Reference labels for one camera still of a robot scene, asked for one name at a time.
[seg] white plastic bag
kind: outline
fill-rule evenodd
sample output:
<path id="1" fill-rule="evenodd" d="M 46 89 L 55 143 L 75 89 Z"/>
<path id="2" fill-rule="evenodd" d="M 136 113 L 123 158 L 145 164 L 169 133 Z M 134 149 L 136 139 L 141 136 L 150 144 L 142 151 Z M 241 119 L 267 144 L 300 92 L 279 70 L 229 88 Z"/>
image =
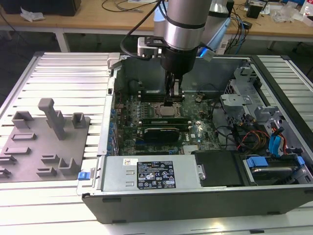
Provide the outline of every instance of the white plastic bag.
<path id="1" fill-rule="evenodd" d="M 270 16 L 276 23 L 287 21 L 293 22 L 293 15 L 297 12 L 297 10 L 295 9 L 296 6 L 297 3 L 288 1 L 287 4 L 282 7 L 282 9 L 278 11 L 271 11 Z"/>
<path id="2" fill-rule="evenodd" d="M 39 21 L 39 20 L 44 20 L 44 15 L 41 13 L 41 12 L 36 12 L 36 13 L 33 13 L 33 12 L 29 12 L 29 11 L 26 11 L 24 10 L 23 8 L 21 8 L 21 16 L 30 21 L 30 22 L 33 22 L 33 21 Z"/>

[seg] sticker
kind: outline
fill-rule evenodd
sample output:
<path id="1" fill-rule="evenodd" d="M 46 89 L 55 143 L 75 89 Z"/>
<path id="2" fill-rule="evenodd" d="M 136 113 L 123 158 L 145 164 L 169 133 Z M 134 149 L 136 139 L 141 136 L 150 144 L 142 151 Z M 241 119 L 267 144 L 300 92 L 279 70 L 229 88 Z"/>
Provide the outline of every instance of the sticker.
<path id="1" fill-rule="evenodd" d="M 124 158 L 123 165 L 137 165 L 138 158 Z"/>
<path id="2" fill-rule="evenodd" d="M 176 188 L 172 161 L 138 162 L 137 175 L 139 189 Z"/>

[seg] blue connector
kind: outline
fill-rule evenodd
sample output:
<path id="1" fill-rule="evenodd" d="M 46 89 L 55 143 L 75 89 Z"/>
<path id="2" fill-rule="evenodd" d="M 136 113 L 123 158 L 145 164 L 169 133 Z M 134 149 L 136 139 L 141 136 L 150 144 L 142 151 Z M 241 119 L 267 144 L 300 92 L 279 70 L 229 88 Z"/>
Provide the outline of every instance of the blue connector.
<path id="1" fill-rule="evenodd" d="M 265 157 L 250 157 L 246 160 L 248 163 L 249 168 L 252 167 L 265 167 L 268 166 L 268 162 L 266 161 Z"/>
<path id="2" fill-rule="evenodd" d="M 81 180 L 90 180 L 90 172 L 79 172 L 77 179 Z"/>
<path id="3" fill-rule="evenodd" d="M 297 160 L 298 160 L 300 165 L 304 165 L 305 164 L 305 162 L 304 162 L 304 160 L 303 160 L 303 158 L 301 156 L 298 156 Z"/>

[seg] gray metal plate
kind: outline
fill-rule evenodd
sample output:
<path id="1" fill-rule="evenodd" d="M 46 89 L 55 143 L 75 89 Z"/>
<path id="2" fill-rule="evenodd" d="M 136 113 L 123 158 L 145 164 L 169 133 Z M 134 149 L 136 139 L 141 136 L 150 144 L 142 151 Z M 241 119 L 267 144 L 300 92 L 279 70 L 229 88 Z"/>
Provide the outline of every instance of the gray metal plate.
<path id="1" fill-rule="evenodd" d="M 12 154 L 16 159 L 15 164 L 3 164 L 0 168 L 5 168 L 11 172 L 9 178 L 1 178 L 0 183 L 8 182 L 29 182 L 29 181 L 57 181 L 57 180 L 75 180 L 80 170 L 83 160 L 84 148 L 88 134 L 90 118 L 86 119 L 86 128 L 74 129 L 70 117 L 65 117 L 64 131 L 66 138 L 63 141 L 58 140 L 53 129 L 49 128 L 45 117 L 34 117 L 33 121 L 27 121 L 29 130 L 21 132 L 14 127 L 11 135 L 9 136 L 5 146 L 2 149 L 0 156 L 4 155 L 7 148 L 30 148 L 29 154 Z M 34 140 L 26 141 L 13 141 L 12 137 L 16 134 L 35 133 Z M 64 175 L 58 168 L 59 160 L 54 163 L 43 163 L 41 160 L 42 155 L 55 155 L 63 159 L 66 164 L 69 164 L 70 159 L 73 158 L 76 169 L 69 175 Z M 56 176 L 43 176 L 37 175 L 38 168 L 53 167 L 57 174 Z"/>

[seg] circuit board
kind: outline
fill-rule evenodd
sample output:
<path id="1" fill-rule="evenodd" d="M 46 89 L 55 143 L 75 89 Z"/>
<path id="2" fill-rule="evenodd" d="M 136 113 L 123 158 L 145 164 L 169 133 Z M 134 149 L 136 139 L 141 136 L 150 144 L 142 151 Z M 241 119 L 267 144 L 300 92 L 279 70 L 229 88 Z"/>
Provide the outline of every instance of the circuit board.
<path id="1" fill-rule="evenodd" d="M 185 94 L 182 103 L 174 103 L 171 115 L 190 120 L 189 131 L 179 133 L 177 142 L 147 144 L 141 137 L 139 125 L 142 118 L 162 119 L 162 103 L 143 103 L 137 97 L 130 96 L 120 110 L 119 135 L 122 136 L 119 155 L 169 155 L 190 154 L 195 150 L 220 149 L 220 142 L 214 134 L 209 120 L 208 100 L 196 102 L 197 93 Z"/>

